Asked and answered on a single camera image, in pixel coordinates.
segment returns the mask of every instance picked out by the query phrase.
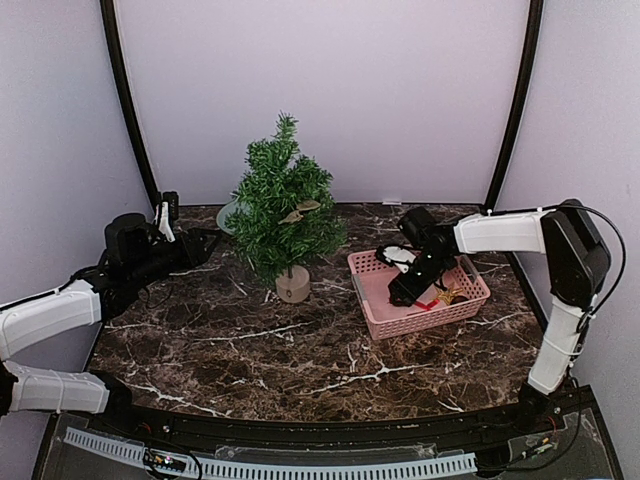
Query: black frame pole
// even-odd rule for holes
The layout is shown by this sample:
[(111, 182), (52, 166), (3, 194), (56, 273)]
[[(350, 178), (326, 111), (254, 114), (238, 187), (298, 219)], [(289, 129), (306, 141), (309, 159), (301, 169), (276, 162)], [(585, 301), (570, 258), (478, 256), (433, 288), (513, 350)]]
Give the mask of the black frame pole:
[(529, 90), (529, 82), (531, 80), (531, 72), (533, 71), (533, 61), (536, 56), (536, 47), (538, 45), (538, 35), (540, 33), (540, 24), (542, 22), (543, 0), (531, 0), (529, 3), (529, 18), (527, 20), (527, 31), (524, 36), (524, 46), (522, 48), (522, 57), (520, 59), (520, 69), (518, 71), (518, 79), (516, 88), (513, 93), (513, 101), (511, 103), (511, 111), (507, 120), (507, 128), (502, 139), (502, 146), (498, 155), (496, 168), (493, 172), (491, 185), (487, 192), (487, 198), (484, 201), (485, 210), (493, 210), (496, 208), (500, 191), (504, 179), (509, 168), (509, 161), (513, 154), (513, 147), (516, 143), (520, 121), (522, 120), (522, 112), (527, 99)]
[(131, 140), (131, 146), (133, 147), (136, 163), (142, 176), (144, 188), (151, 206), (155, 208), (160, 202), (160, 192), (153, 176), (153, 171), (151, 170), (151, 164), (149, 163), (147, 150), (144, 147), (140, 125), (138, 124), (138, 118), (133, 105), (133, 98), (131, 97), (131, 89), (129, 88), (124, 56), (122, 55), (122, 45), (120, 44), (118, 22), (113, 0), (100, 0), (100, 9), (102, 10), (102, 23), (107, 39), (109, 57), (111, 58), (113, 77), (116, 82), (116, 88), (118, 89), (118, 97), (120, 97), (120, 107), (122, 108), (122, 114), (127, 125), (129, 139)]

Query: pink basket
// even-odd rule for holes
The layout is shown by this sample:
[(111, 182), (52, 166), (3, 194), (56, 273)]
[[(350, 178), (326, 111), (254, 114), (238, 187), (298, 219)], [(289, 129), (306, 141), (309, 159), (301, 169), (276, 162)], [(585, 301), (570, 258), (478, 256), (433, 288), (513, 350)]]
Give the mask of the pink basket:
[[(447, 286), (461, 288), (467, 302), (447, 306), (438, 302), (432, 310), (418, 306), (396, 307), (389, 303), (389, 282), (399, 273), (395, 267), (379, 262), (375, 250), (352, 253), (348, 257), (351, 279), (374, 340), (395, 337), (473, 317), (491, 292), (466, 255), (457, 257), (458, 266), (444, 274)], [(437, 295), (432, 285), (419, 301), (428, 304)]]

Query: marble tabletop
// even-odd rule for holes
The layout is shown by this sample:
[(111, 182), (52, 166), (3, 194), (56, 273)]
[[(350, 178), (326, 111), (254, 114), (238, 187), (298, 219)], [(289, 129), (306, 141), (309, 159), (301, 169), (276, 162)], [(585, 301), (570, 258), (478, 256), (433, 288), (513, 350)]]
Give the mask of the marble tabletop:
[[(90, 368), (138, 405), (250, 420), (364, 421), (513, 403), (542, 333), (502, 254), (473, 257), (491, 298), (474, 318), (373, 341), (347, 255), (406, 243), (406, 206), (339, 205), (348, 243), (309, 266), (310, 297), (280, 301), (225, 237), (210, 261), (149, 288), (104, 327)], [(475, 207), (428, 206), (438, 220)], [(214, 227), (218, 207), (183, 207), (181, 228)]]

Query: white arm segment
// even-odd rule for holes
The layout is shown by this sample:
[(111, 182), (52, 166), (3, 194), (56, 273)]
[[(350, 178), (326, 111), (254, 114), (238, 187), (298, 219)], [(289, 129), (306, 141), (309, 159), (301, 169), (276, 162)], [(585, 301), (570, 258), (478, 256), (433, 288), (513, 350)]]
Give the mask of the white arm segment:
[(57, 294), (0, 312), (0, 359), (101, 318), (100, 296), (89, 283), (77, 280)]
[(545, 253), (540, 219), (549, 213), (511, 213), (495, 217), (471, 215), (453, 228), (461, 253), (538, 252)]
[(13, 385), (10, 412), (19, 410), (63, 410), (102, 413), (109, 391), (104, 382), (90, 373), (62, 373), (4, 362), (18, 377)]
[(547, 330), (542, 339), (536, 363), (529, 372), (528, 383), (539, 392), (549, 395), (562, 383), (571, 357), (576, 354), (580, 337), (576, 333), (584, 311), (553, 297), (553, 307)]

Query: green pine needles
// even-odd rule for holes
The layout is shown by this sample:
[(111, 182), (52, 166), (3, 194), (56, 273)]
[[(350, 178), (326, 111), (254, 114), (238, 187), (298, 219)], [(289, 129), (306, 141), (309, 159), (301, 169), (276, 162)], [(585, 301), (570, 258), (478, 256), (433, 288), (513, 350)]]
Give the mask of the green pine needles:
[(236, 191), (238, 203), (247, 208), (227, 219), (236, 252), (265, 284), (346, 242), (345, 224), (333, 213), (333, 177), (300, 153), (296, 123), (281, 113), (272, 139), (249, 144), (249, 171)]

